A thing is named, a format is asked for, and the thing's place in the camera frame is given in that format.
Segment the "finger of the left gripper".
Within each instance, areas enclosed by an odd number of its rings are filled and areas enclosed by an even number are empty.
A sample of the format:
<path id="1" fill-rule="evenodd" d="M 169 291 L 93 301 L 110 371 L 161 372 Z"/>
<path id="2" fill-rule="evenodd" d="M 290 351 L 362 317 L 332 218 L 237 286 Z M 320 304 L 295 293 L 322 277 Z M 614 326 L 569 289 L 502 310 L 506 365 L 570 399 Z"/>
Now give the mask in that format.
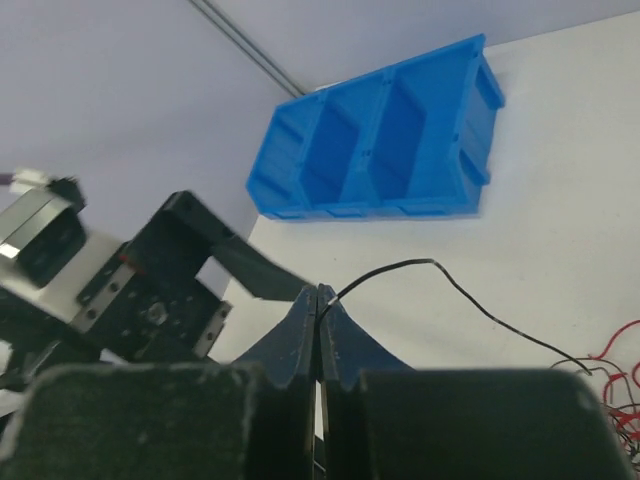
<path id="1" fill-rule="evenodd" d="M 291 302 L 305 287 L 303 278 L 272 262 L 237 236 L 215 244 L 212 257 L 255 298 Z"/>

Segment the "left aluminium frame post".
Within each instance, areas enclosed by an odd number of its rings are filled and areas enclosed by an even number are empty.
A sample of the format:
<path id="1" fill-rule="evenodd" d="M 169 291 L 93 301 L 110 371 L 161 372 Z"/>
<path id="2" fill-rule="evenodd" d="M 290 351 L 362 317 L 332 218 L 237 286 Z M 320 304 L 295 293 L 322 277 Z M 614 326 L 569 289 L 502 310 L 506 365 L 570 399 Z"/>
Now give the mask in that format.
<path id="1" fill-rule="evenodd" d="M 266 74 L 289 96 L 299 98 L 307 94 L 307 90 L 275 61 L 262 46 L 252 39 L 215 1 L 189 0 L 189 3 L 247 57 L 254 66 Z"/>

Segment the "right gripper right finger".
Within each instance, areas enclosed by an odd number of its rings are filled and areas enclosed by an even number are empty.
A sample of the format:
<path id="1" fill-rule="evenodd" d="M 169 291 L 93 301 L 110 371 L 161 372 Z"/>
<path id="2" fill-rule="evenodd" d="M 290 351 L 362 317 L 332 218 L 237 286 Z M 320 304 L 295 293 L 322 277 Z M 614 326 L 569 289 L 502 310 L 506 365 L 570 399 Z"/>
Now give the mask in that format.
<path id="1" fill-rule="evenodd" d="M 552 369 L 419 370 L 318 293 L 330 479 L 630 479 L 589 386 Z"/>

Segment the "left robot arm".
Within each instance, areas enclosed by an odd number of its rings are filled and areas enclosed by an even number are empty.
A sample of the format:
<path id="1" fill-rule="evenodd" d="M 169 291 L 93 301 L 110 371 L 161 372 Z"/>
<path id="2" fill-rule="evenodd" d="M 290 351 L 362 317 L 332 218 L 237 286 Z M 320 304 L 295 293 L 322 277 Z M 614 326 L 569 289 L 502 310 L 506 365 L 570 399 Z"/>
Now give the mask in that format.
<path id="1" fill-rule="evenodd" d="M 129 240 L 85 227 L 82 201 L 30 190 L 1 214 L 4 389 L 76 363 L 204 362 L 231 307 L 198 277 L 217 262 L 252 296 L 292 301 L 305 281 L 193 193 L 173 193 Z"/>

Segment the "blue plastic divided bin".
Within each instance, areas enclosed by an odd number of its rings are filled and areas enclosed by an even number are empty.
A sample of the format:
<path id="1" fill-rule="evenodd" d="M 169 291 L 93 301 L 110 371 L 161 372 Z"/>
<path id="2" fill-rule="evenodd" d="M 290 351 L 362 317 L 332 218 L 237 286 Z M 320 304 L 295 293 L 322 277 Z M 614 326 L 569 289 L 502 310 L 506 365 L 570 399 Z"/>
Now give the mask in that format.
<path id="1" fill-rule="evenodd" d="M 277 106 L 247 180 L 285 221 L 477 214 L 505 98 L 476 35 Z"/>

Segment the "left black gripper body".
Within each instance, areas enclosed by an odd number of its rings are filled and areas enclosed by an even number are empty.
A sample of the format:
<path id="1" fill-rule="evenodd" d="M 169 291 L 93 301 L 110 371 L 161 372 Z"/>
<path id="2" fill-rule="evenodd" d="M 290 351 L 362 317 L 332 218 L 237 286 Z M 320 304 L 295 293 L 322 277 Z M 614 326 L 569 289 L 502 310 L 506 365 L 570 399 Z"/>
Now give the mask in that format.
<path id="1" fill-rule="evenodd" d="M 175 192 L 81 290 L 74 326 L 128 362 L 203 359 L 230 305 L 197 275 L 228 230 L 191 192 Z"/>

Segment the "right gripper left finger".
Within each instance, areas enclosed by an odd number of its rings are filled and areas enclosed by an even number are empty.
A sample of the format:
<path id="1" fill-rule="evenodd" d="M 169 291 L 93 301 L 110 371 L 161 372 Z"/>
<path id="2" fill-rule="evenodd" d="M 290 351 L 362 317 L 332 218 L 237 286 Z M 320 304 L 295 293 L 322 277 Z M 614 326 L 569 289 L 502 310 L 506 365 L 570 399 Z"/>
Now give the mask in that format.
<path id="1" fill-rule="evenodd" d="M 64 365 L 1 439 L 5 479 L 310 479 L 317 291 L 236 361 Z"/>

